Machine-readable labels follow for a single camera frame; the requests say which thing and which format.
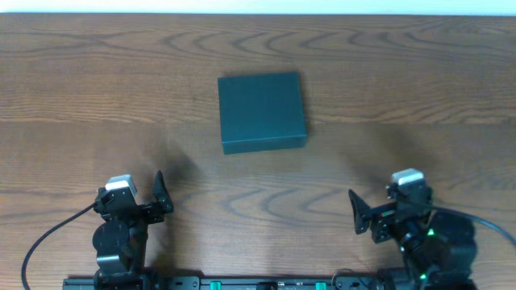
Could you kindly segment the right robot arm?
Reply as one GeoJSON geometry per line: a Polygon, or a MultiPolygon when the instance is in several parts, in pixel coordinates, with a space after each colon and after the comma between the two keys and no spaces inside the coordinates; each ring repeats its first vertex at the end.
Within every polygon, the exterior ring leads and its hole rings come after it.
{"type": "Polygon", "coordinates": [[[475,229],[465,217],[432,209],[432,189],[426,181],[393,183],[394,202],[370,207],[348,191],[357,234],[367,230],[372,240],[394,240],[403,268],[379,270],[371,289],[475,289],[470,279],[476,258],[475,229]]]}

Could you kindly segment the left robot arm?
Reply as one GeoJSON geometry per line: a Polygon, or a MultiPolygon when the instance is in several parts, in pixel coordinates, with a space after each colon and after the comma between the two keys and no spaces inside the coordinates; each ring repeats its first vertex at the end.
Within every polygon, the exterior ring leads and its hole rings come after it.
{"type": "Polygon", "coordinates": [[[155,200],[139,205],[131,175],[115,176],[98,190],[94,211],[104,223],[94,232],[92,243],[99,266],[93,284],[97,290],[167,289],[166,279],[144,266],[148,227],[164,221],[173,202],[162,171],[156,173],[152,195],[155,200]]]}

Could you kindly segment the black gift box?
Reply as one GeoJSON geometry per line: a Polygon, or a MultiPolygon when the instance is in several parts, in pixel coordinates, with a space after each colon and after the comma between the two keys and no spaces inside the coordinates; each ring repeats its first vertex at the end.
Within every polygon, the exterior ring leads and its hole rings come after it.
{"type": "Polygon", "coordinates": [[[224,154],[305,146],[307,130],[297,72],[220,77],[218,98],[224,154]]]}

